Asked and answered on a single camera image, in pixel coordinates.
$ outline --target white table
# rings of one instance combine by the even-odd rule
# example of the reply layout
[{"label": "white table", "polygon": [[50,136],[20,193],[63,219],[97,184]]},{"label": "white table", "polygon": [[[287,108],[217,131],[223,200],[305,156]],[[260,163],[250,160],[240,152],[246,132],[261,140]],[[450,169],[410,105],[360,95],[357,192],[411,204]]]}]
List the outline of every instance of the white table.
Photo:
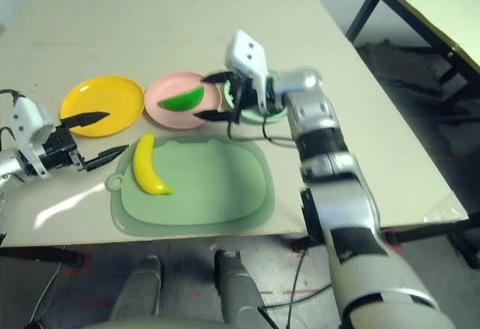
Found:
[{"label": "white table", "polygon": [[[58,113],[64,96],[94,76],[128,76],[147,88],[174,71],[220,70],[227,44],[239,28],[263,44],[269,67],[310,65],[322,72],[346,143],[375,195],[382,226],[466,217],[417,138],[317,0],[34,0],[0,37],[1,86],[23,91]],[[11,102],[1,100],[1,122],[7,123]],[[210,135],[225,134],[226,125],[172,132],[141,117],[114,136],[76,140],[83,155],[92,157],[134,142],[147,130],[157,136]],[[244,136],[258,131],[253,125],[238,128]],[[270,131],[288,134],[287,121],[273,124]],[[259,146],[274,179],[276,207],[266,224],[239,234],[303,232],[303,183],[296,151],[267,142]],[[151,239],[130,237],[115,228],[110,192],[103,186],[115,167],[112,163],[90,173],[66,168],[48,181],[25,185],[0,224],[0,232],[8,233],[4,245]],[[39,217],[46,219],[35,226]]]},{"label": "white table", "polygon": [[[380,0],[365,0],[346,37],[353,43]],[[467,83],[443,101],[444,108],[459,100],[480,97],[480,0],[382,0],[451,65],[440,78],[448,82],[458,73]],[[479,121],[478,116],[448,119]]]}]

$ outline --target toy banana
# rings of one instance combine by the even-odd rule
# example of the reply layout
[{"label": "toy banana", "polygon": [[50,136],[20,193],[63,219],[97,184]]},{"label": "toy banana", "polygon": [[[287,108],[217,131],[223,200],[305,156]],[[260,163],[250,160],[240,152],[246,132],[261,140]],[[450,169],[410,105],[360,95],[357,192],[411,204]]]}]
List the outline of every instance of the toy banana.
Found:
[{"label": "toy banana", "polygon": [[158,177],[152,165],[152,152],[155,137],[153,132],[144,135],[136,145],[133,155],[133,172],[136,182],[148,194],[172,194],[173,190],[169,188]]}]

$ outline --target table leg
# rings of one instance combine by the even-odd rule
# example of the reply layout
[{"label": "table leg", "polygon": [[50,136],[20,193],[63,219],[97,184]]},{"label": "table leg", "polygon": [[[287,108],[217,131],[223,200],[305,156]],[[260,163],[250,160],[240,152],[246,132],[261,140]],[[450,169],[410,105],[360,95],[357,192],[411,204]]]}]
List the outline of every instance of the table leg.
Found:
[{"label": "table leg", "polygon": [[474,228],[480,228],[480,212],[471,214],[467,220],[460,220],[454,223],[428,224],[401,232],[389,232],[387,239],[392,239],[393,241],[387,241],[391,245],[398,245],[440,235],[461,233]]},{"label": "table leg", "polygon": [[480,269],[479,250],[469,243],[463,233],[450,234],[447,238],[472,269]]},{"label": "table leg", "polygon": [[303,250],[307,250],[312,247],[316,247],[318,245],[322,245],[323,243],[319,243],[318,241],[315,241],[313,238],[306,236],[303,238],[299,239],[293,239],[290,242],[290,248],[294,252],[302,252]]},{"label": "table leg", "polygon": [[448,97],[443,106],[449,108],[454,106],[459,100],[474,99],[480,97],[479,88],[476,83],[468,82],[462,88],[458,89],[454,94]]},{"label": "table leg", "polygon": [[365,0],[363,5],[360,7],[355,19],[345,33],[345,37],[353,43],[353,41],[359,35],[359,32],[367,22],[368,18],[374,11],[379,0]]},{"label": "table leg", "polygon": [[456,76],[457,74],[458,74],[458,71],[455,69],[455,67],[451,67],[444,74],[442,74],[442,76],[438,79],[438,81],[441,85],[444,85],[445,83],[453,79],[453,77]]},{"label": "table leg", "polygon": [[81,268],[85,261],[82,253],[55,247],[13,247],[0,248],[0,256],[29,259],[41,262],[61,262],[71,268]]},{"label": "table leg", "polygon": [[[468,83],[478,82],[479,74],[448,43],[444,42],[417,16],[404,7],[398,0],[382,0],[414,31],[424,38]],[[442,77],[448,79],[453,72],[448,70]]]}]

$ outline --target cable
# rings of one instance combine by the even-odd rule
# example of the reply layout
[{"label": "cable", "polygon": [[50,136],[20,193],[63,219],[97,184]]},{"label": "cable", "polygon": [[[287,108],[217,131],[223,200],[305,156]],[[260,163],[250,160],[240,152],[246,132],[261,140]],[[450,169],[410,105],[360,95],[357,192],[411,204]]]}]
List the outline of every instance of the cable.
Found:
[{"label": "cable", "polygon": [[[40,294],[40,297],[38,298],[37,304],[35,305],[35,308],[33,309],[33,313],[31,314],[30,321],[28,322],[29,324],[31,324],[35,320],[35,316],[37,315],[38,308],[40,307],[40,304],[41,304],[42,300],[44,299],[45,294],[48,292],[48,289],[50,288],[53,281],[57,277],[57,274],[59,273],[61,266],[62,266],[62,263],[60,262],[58,264],[56,270],[53,272],[53,275],[50,278],[49,282],[46,284],[45,289],[43,290],[42,294]],[[45,309],[43,310],[40,317],[42,317],[45,314],[45,312],[47,311],[48,306],[50,305],[51,302],[52,302],[52,298],[50,298],[50,300],[48,301],[48,303],[47,303],[47,305],[46,305]]]},{"label": "cable", "polygon": [[268,136],[266,133],[265,125],[266,125],[266,118],[264,117],[263,123],[262,123],[263,136],[252,136],[250,138],[242,138],[242,137],[233,136],[232,134],[233,122],[229,121],[226,127],[226,134],[228,135],[229,139],[232,140],[233,142],[250,142],[250,141],[256,141],[256,140],[268,140],[271,144],[278,145],[280,147],[296,148],[295,145],[288,145],[286,143],[277,143],[276,141],[282,141],[282,140],[293,142],[293,139],[288,137],[282,137],[282,136],[273,136],[273,137]]},{"label": "cable", "polygon": [[17,102],[18,98],[25,97],[25,95],[20,94],[18,91],[15,91],[13,89],[0,89],[0,94],[12,94],[13,104]]},{"label": "cable", "polygon": [[48,301],[47,301],[47,303],[45,304],[45,307],[44,307],[42,313],[41,313],[40,315],[38,315],[38,317],[37,317],[37,319],[36,319],[37,322],[40,321],[40,320],[44,317],[45,313],[46,313],[47,310],[49,309],[50,304],[52,303],[53,297],[55,296],[55,289],[56,289],[56,287],[57,287],[57,283],[58,283],[58,282],[59,282],[58,280],[54,280],[54,281],[53,281],[53,287],[52,287],[52,289],[50,290],[50,297],[48,298]]},{"label": "cable", "polygon": [[297,280],[299,279],[300,268],[302,267],[303,259],[307,255],[307,250],[304,250],[301,254],[300,261],[298,262],[297,271],[295,273],[295,279],[293,280],[292,295],[290,295],[290,303],[288,306],[288,319],[286,320],[286,329],[290,329],[290,322],[292,320],[292,308],[293,308],[293,296],[295,295],[295,289],[297,287]]},{"label": "cable", "polygon": [[12,132],[12,129],[10,127],[1,127],[0,128],[0,151],[2,150],[2,133],[3,131],[6,130],[13,139],[15,139],[14,132]]},{"label": "cable", "polygon": [[234,142],[249,142],[251,140],[265,140],[266,138],[262,136],[253,136],[251,138],[241,138],[241,137],[233,137],[232,135],[232,121],[228,122],[228,126],[226,127],[226,134],[228,135],[229,139]]},{"label": "cable", "polygon": [[265,311],[265,309],[263,309],[262,307],[258,307],[257,309],[258,309],[260,315],[267,321],[267,323],[270,324],[270,326],[273,329],[280,329],[278,327],[278,325],[273,321],[273,319],[270,318],[270,315]]},{"label": "cable", "polygon": [[286,143],[276,143],[274,140],[284,140],[288,142],[293,142],[292,138],[288,138],[286,136],[269,136],[266,131],[266,123],[267,123],[267,115],[263,117],[263,123],[262,123],[262,134],[263,138],[267,139],[271,144],[279,145],[280,147],[286,147],[286,148],[296,148],[295,145],[288,145]]},{"label": "cable", "polygon": [[[303,298],[299,298],[299,299],[296,299],[293,301],[294,304],[299,304],[299,303],[302,303],[304,301],[308,301],[310,300],[311,298],[314,298],[316,297],[318,294],[322,294],[325,290],[327,289],[330,289],[332,287],[332,284],[329,283],[329,284],[326,284],[325,286],[323,286],[322,288],[316,290],[315,292],[309,294],[309,295],[305,295]],[[279,303],[279,304],[272,304],[272,305],[265,305],[264,307],[262,307],[263,309],[276,309],[276,308],[280,308],[280,307],[286,307],[287,305],[290,305],[290,302],[287,301],[286,303]]]}]

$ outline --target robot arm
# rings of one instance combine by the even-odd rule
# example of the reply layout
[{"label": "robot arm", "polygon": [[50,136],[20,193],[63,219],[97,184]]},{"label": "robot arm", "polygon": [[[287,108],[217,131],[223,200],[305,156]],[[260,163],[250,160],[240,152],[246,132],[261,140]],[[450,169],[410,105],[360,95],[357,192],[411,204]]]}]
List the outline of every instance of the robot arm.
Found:
[{"label": "robot arm", "polygon": [[10,126],[1,128],[0,135],[6,130],[18,146],[18,149],[3,149],[0,137],[0,219],[5,216],[6,207],[22,184],[34,178],[47,179],[52,169],[63,166],[72,165],[78,171],[89,172],[111,162],[128,147],[111,148],[92,160],[85,160],[69,129],[93,124],[109,113],[89,112],[64,118],[52,131],[53,120],[43,104],[11,89],[0,90],[0,94],[13,96]]},{"label": "robot arm", "polygon": [[264,115],[288,108],[306,185],[303,215],[310,237],[326,245],[342,328],[453,328],[411,267],[380,239],[377,206],[320,75],[302,68],[269,76],[263,48],[242,31],[226,65],[230,72],[223,76],[241,106],[231,121],[247,106],[258,106]]}]

